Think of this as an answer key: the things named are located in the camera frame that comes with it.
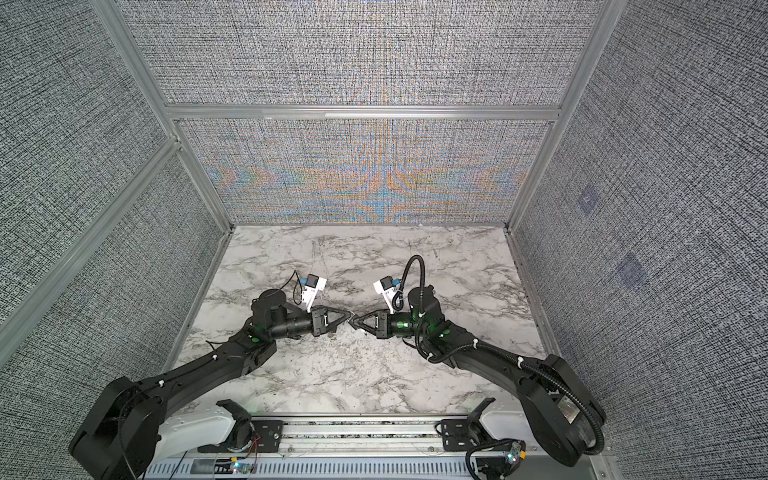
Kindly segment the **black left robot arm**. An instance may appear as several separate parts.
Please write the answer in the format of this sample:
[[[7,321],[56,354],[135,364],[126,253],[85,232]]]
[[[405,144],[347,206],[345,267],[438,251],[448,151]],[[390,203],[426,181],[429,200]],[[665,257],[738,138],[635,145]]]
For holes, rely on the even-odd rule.
[[[348,310],[304,310],[280,289],[251,303],[239,331],[205,355],[154,377],[119,377],[101,392],[70,441],[70,456],[94,479],[136,479],[160,459],[170,443],[162,424],[214,388],[264,365],[283,338],[334,333],[351,319]]]

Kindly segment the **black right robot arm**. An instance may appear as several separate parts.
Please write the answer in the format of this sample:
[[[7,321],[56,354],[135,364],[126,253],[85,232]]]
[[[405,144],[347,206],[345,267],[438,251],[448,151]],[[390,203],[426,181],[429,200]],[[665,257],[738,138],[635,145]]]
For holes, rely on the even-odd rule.
[[[481,340],[442,312],[434,288],[408,294],[409,310],[388,308],[355,315],[350,324],[378,339],[411,338],[431,364],[476,374],[520,402],[534,439],[559,463],[572,466],[606,446],[606,414],[595,396],[560,356],[544,359],[504,350]]]

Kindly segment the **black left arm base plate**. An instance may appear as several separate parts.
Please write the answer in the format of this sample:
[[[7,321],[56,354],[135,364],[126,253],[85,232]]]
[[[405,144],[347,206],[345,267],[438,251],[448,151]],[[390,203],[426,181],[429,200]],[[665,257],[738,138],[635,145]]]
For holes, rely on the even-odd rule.
[[[238,422],[223,442],[198,447],[197,452],[232,453],[236,456],[245,456],[247,453],[277,453],[282,441],[283,427],[282,420],[256,419]]]

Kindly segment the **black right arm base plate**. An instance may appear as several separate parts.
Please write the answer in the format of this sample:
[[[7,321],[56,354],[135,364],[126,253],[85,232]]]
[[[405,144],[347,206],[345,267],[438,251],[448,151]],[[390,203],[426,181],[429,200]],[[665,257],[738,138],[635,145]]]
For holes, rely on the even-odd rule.
[[[494,439],[478,421],[468,418],[442,419],[434,428],[446,452],[467,452],[480,446],[489,447],[492,451],[520,450],[526,446],[520,439]]]

